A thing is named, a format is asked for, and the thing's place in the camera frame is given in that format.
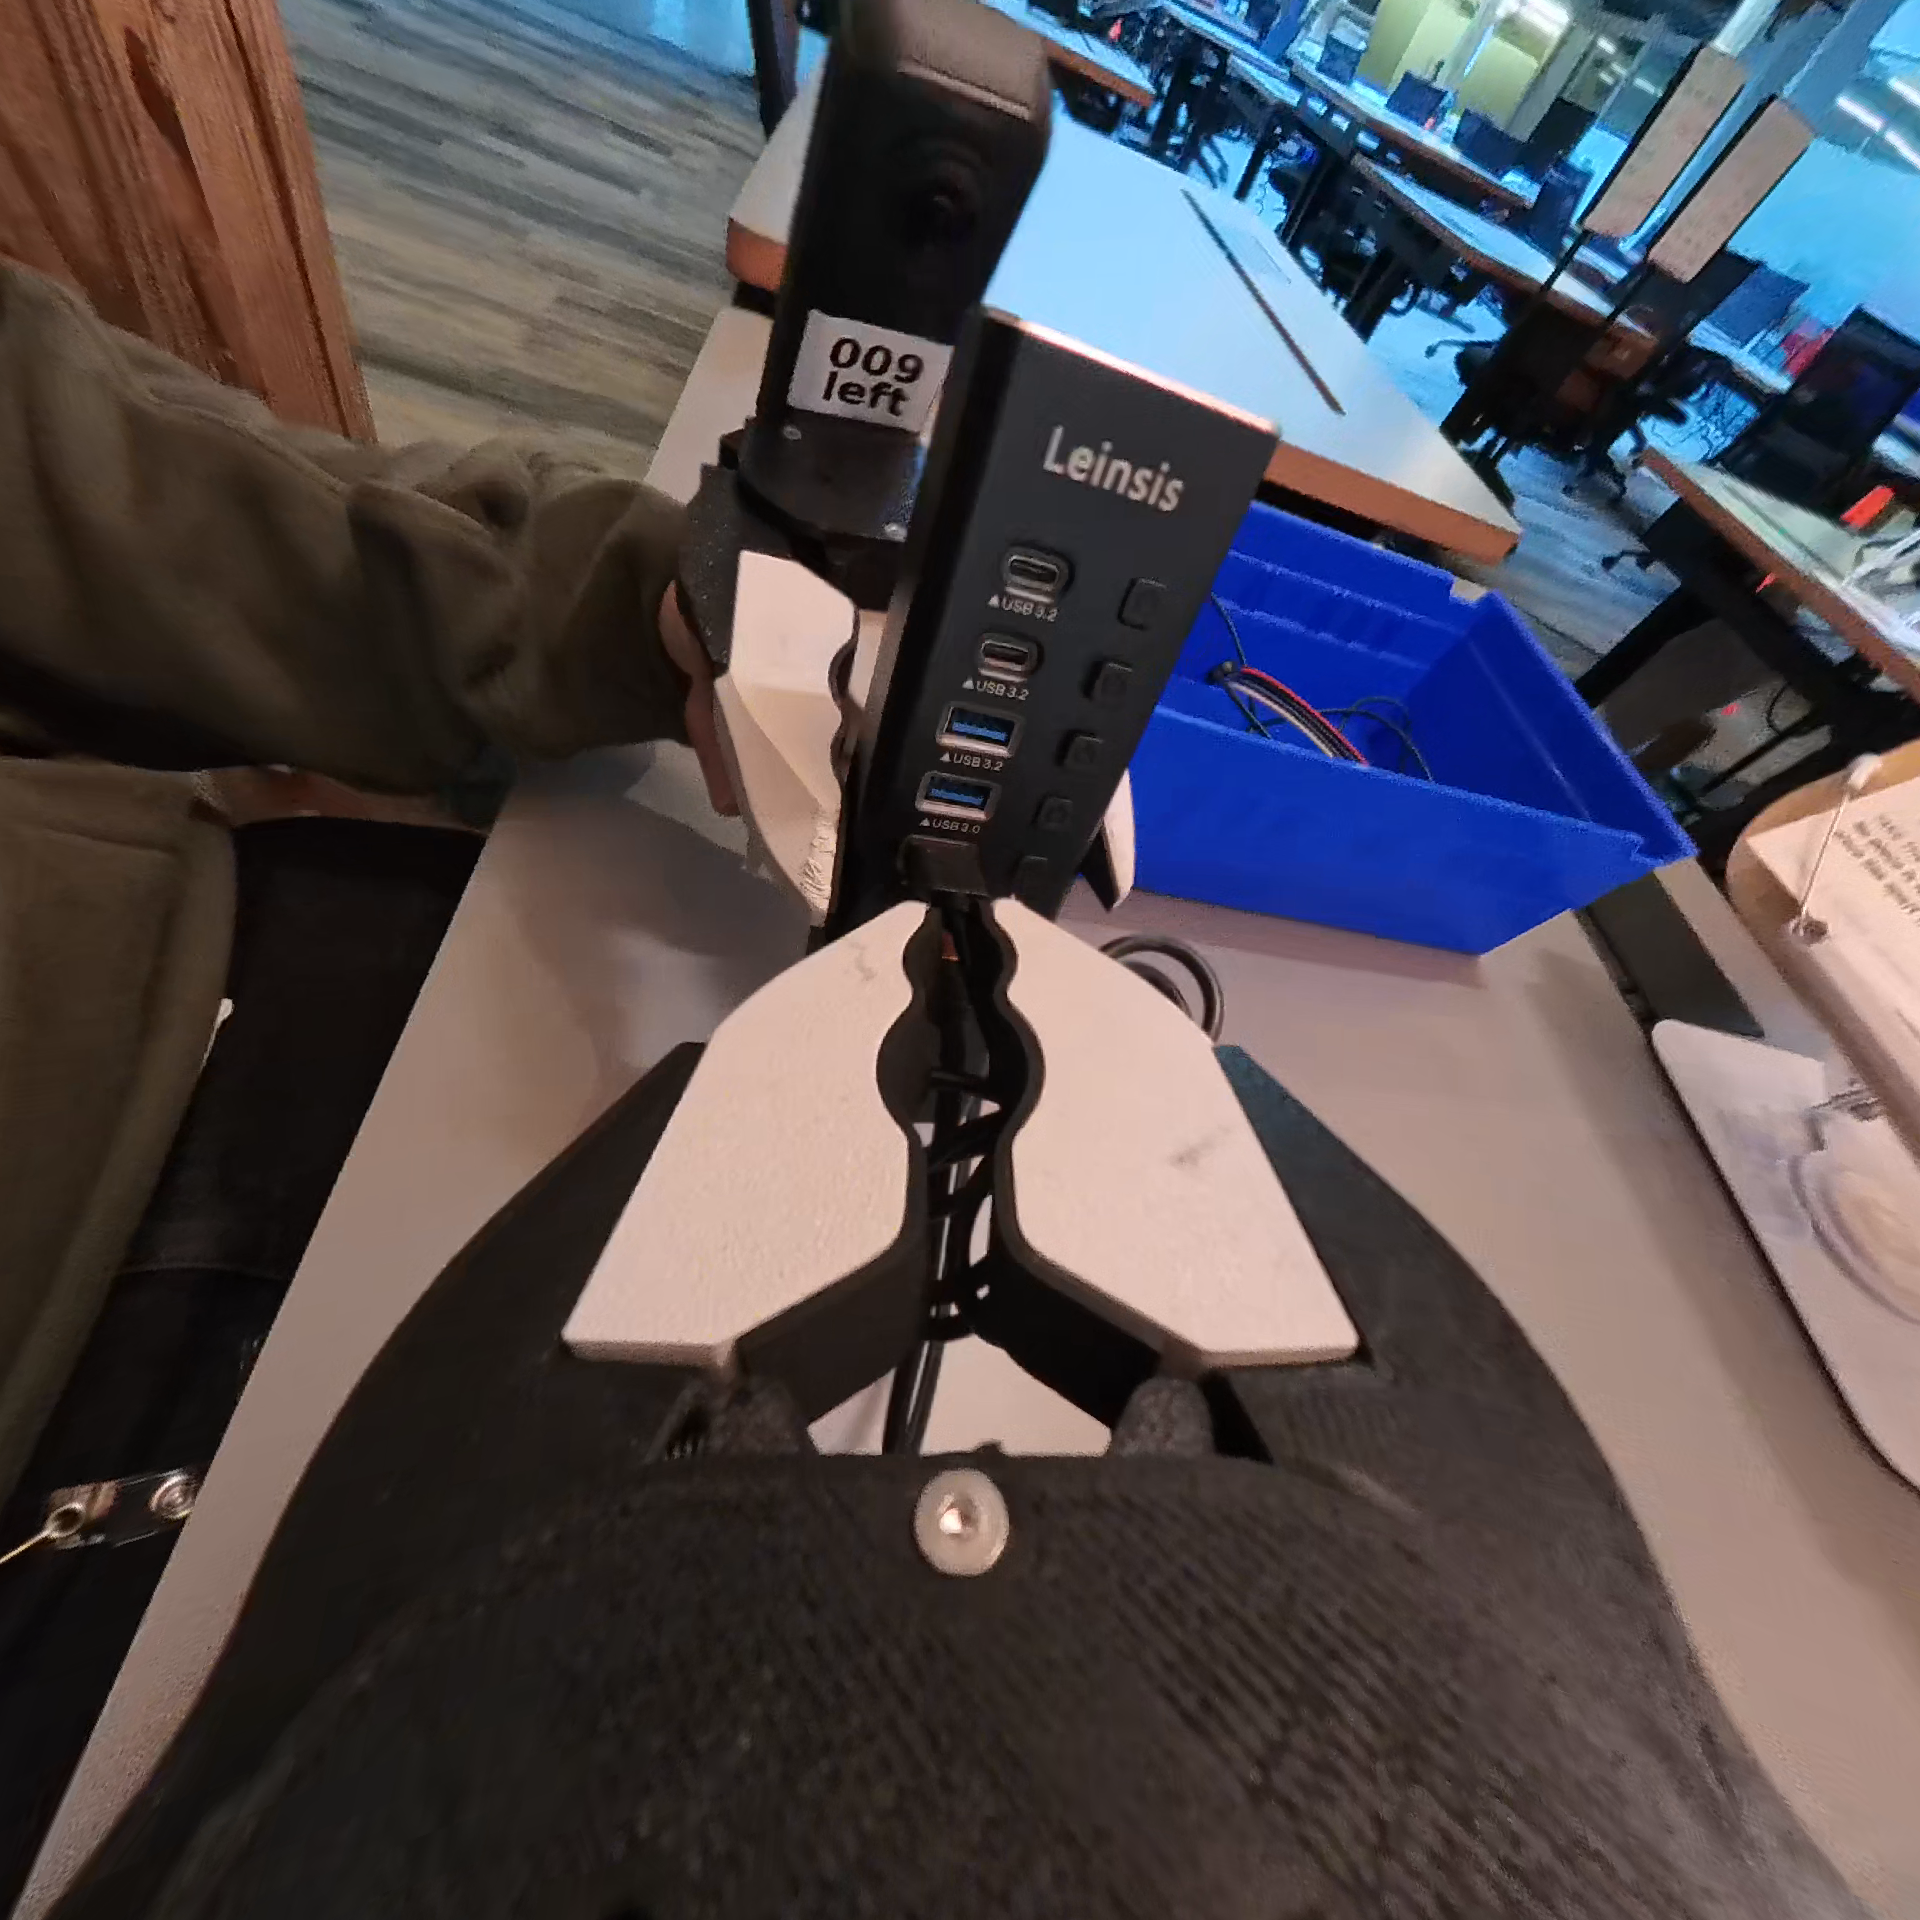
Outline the metal badge clip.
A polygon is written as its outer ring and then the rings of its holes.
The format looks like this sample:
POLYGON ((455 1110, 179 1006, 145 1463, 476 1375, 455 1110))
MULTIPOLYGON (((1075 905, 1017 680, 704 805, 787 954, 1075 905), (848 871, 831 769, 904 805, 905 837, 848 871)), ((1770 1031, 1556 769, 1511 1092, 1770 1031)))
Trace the metal badge clip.
POLYGON ((201 1496, 201 1473, 169 1469, 119 1479, 91 1479, 49 1495, 38 1526, 3 1551, 3 1568, 49 1551, 84 1551, 138 1545, 169 1535, 186 1525, 201 1496))

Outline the clear plastic object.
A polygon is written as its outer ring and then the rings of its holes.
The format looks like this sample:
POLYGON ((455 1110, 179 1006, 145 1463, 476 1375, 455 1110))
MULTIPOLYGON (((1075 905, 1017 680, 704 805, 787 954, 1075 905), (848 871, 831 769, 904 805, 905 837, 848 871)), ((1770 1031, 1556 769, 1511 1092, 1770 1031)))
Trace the clear plastic object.
POLYGON ((1863 1089, 1809 1110, 1792 1188, 1827 1257, 1903 1319, 1918 1319, 1916 1148, 1863 1089))

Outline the white mat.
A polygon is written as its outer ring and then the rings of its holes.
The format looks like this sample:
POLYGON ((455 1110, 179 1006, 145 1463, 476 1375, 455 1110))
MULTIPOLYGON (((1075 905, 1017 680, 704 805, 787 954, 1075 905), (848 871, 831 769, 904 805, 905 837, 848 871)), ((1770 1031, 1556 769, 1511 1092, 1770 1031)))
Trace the white mat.
POLYGON ((1827 1257, 1792 1188, 1809 1110, 1863 1088, 1842 1088, 1804 1053, 1698 1023, 1657 1021, 1651 1045, 1842 1407, 1916 1485, 1918 1319, 1884 1308, 1827 1257))

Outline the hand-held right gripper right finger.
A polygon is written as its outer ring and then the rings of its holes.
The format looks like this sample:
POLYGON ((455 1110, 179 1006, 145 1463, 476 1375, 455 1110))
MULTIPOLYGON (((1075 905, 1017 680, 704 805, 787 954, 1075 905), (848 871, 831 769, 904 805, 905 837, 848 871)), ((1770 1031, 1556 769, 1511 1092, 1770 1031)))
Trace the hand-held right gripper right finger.
POLYGON ((1208 1031, 1119 957, 994 902, 1041 1089, 996 1213, 1043 1274, 1177 1372, 1346 1359, 1360 1336, 1208 1031))

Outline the black USB hub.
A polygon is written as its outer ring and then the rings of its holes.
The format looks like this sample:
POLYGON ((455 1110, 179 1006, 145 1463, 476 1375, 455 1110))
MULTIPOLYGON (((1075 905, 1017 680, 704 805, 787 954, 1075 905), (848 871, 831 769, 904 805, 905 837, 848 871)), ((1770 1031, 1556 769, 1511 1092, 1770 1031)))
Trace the black USB hub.
POLYGON ((978 306, 938 414, 836 834, 836 937, 891 905, 1056 917, 1280 434, 978 306))

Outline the wood edged work table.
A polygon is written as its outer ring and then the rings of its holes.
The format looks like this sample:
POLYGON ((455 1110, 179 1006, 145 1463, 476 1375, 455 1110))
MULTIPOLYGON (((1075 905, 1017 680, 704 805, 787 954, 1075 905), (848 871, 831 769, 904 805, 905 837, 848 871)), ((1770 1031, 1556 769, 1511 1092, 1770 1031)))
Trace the wood edged work table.
POLYGON ((1651 447, 1639 469, 1671 493, 1641 541, 1713 617, 1760 653, 1786 609, 1817 617, 1847 650, 1911 703, 1918 696, 1916 629, 1855 588, 1863 537, 1839 519, 1792 505, 1720 466, 1651 447))

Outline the wooden pillar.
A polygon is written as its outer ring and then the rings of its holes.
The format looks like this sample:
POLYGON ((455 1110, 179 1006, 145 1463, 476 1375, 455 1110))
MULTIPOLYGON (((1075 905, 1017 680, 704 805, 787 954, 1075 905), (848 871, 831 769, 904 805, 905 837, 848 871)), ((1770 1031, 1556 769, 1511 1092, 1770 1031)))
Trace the wooden pillar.
POLYGON ((4 255, 127 330, 374 440, 275 2, 4 2, 4 255))

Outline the white table with wood edge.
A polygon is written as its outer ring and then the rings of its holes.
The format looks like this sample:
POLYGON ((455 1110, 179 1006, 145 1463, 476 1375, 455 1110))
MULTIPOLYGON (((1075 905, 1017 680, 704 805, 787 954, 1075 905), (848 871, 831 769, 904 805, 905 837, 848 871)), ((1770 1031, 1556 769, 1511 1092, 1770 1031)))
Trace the white table with wood edge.
POLYGON ((1247 206, 1059 117, 990 302, 1268 421, 1306 505, 1498 565, 1521 528, 1247 206))

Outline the wooden partition board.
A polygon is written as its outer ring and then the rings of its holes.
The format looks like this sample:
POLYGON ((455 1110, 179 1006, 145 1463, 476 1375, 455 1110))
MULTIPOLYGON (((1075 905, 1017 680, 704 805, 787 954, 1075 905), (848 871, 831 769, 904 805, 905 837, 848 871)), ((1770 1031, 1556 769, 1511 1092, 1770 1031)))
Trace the wooden partition board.
POLYGON ((1704 273, 1787 178, 1812 137, 1810 121, 1787 98, 1771 98, 1758 106, 1656 232, 1644 264, 1674 281, 1704 273))
POLYGON ((1575 217, 1575 229, 1610 241, 1641 229, 1736 105, 1745 85, 1746 65, 1740 54, 1713 44, 1694 48, 1628 142, 1614 172, 1575 217))

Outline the blue plastic bin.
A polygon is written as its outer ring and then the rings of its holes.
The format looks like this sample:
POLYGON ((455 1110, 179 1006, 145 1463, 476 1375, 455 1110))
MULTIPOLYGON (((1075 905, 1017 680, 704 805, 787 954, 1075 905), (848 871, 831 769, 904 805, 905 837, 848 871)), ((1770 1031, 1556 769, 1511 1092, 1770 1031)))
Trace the blue plastic bin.
POLYGON ((1266 505, 1131 780, 1145 890, 1452 952, 1696 853, 1498 591, 1266 505))

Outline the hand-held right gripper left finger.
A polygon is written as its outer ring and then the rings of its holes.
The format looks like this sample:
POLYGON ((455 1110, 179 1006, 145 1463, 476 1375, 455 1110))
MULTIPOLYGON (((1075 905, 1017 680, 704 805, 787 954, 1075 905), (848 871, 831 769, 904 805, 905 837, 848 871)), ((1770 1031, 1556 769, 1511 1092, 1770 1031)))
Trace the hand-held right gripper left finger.
POLYGON ((912 1124, 880 1048, 914 1006, 899 902, 774 976, 713 1029, 562 1327, 585 1359, 770 1368, 768 1336, 899 1240, 912 1124))

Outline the person's left hand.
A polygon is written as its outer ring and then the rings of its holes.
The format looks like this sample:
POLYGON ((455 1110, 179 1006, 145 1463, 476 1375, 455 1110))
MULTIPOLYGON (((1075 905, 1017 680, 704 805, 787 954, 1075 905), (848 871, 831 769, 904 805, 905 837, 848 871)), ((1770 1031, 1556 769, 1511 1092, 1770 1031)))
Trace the person's left hand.
POLYGON ((734 821, 738 817, 738 798, 716 722, 713 663, 697 630, 688 623, 682 589, 674 583, 664 591, 656 623, 664 650, 687 682, 683 732, 700 764, 708 805, 719 816, 734 821))

